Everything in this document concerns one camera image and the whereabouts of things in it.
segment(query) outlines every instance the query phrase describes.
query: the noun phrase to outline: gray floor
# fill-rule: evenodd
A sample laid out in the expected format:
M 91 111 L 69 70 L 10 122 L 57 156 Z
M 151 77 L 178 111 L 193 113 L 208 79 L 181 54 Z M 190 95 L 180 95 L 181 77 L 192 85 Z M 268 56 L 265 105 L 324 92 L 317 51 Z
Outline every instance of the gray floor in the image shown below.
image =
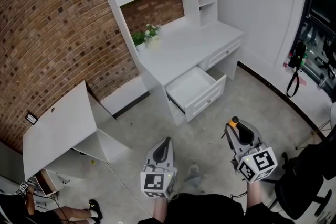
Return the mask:
M 62 190 L 60 205 L 87 208 L 88 199 L 95 198 L 101 203 L 103 224 L 134 224 L 148 218 L 152 213 L 153 200 L 140 192 L 140 171 L 148 149 L 167 136 L 174 140 L 179 171 L 175 189 L 185 177 L 188 166 L 196 162 L 201 169 L 202 189 L 206 193 L 229 196 L 245 192 L 246 183 L 235 174 L 230 164 L 233 152 L 226 139 L 221 140 L 226 122 L 234 115 L 260 130 L 264 141 L 278 157 L 279 167 L 283 163 L 281 153 L 286 151 L 289 157 L 296 156 L 298 152 L 294 145 L 311 132 L 307 123 L 283 100 L 237 68 L 236 78 L 234 81 L 228 79 L 224 94 L 190 123 L 175 127 L 159 119 L 151 97 L 121 115 L 118 121 L 125 130 L 133 152 L 110 164 L 115 174 L 106 163 L 96 161 L 92 165 L 91 159 L 83 156 L 87 178 L 75 187 Z M 271 177 L 277 179 L 281 173 L 281 168 L 278 168 Z M 275 198 L 273 186 L 262 184 L 264 203 L 270 205 Z M 325 182 L 320 194 L 325 195 L 328 189 L 336 193 L 336 180 Z M 334 196 L 326 208 L 326 212 L 331 211 L 332 214 L 336 212 Z M 246 197 L 237 201 L 245 207 Z M 312 204 L 296 223 L 315 223 L 317 219 L 313 214 L 317 207 L 317 204 Z M 286 215 L 279 205 L 273 211 Z

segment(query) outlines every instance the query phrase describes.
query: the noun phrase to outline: brick wall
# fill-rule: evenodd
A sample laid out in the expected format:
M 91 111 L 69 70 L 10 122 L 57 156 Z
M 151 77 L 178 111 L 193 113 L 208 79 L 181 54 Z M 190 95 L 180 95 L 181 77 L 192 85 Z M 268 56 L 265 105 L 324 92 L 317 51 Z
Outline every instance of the brick wall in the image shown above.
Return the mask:
M 123 9 L 132 29 L 183 14 L 181 0 Z M 82 80 L 101 100 L 137 75 L 107 0 L 0 0 L 0 141 L 11 148 L 22 151 L 28 111 L 40 117 Z

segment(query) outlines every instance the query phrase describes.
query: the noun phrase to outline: office chair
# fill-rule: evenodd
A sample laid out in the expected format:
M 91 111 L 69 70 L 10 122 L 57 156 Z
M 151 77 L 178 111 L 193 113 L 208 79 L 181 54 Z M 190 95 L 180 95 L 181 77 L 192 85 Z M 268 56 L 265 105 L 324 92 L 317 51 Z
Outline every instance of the office chair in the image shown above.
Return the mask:
M 275 184 L 277 198 L 270 209 L 279 202 L 287 215 L 294 220 L 300 218 L 312 202 L 320 204 L 315 212 L 316 217 L 323 212 L 332 192 L 329 190 L 325 197 L 317 196 L 324 181 L 319 158 L 316 158 L 318 152 L 319 145 L 309 145 L 298 157 L 291 160 L 288 160 L 286 153 L 282 154 L 285 159 L 285 174 L 280 180 L 262 179 Z

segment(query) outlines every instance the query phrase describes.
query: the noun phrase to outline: person wearing black shirt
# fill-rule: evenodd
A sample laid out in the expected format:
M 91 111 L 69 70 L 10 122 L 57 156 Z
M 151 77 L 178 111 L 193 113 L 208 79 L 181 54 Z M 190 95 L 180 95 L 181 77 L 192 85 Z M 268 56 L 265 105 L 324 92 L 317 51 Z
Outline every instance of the person wearing black shirt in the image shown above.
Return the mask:
M 240 203 L 223 195 L 195 195 L 200 176 L 196 172 L 184 182 L 189 183 L 189 193 L 180 193 L 168 203 L 167 199 L 156 199 L 153 218 L 138 224 L 185 224 L 185 223 L 246 223 L 246 224 L 293 224 L 293 221 L 271 212 L 261 201 L 260 182 L 247 184 L 247 210 L 244 215 Z
M 9 224 L 96 224 L 100 223 L 102 213 L 99 204 L 90 200 L 90 210 L 61 207 L 48 212 L 35 210 L 34 189 L 28 187 L 26 199 L 18 195 L 0 195 L 0 220 Z M 69 221 L 70 218 L 83 219 Z

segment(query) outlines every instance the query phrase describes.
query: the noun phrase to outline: hand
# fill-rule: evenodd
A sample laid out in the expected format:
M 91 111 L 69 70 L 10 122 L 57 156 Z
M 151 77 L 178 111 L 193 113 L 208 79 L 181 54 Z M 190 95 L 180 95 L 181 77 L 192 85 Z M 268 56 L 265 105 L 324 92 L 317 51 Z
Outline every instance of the hand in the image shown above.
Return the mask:
M 29 185 L 27 188 L 28 193 L 33 194 L 35 191 L 35 188 L 32 185 Z

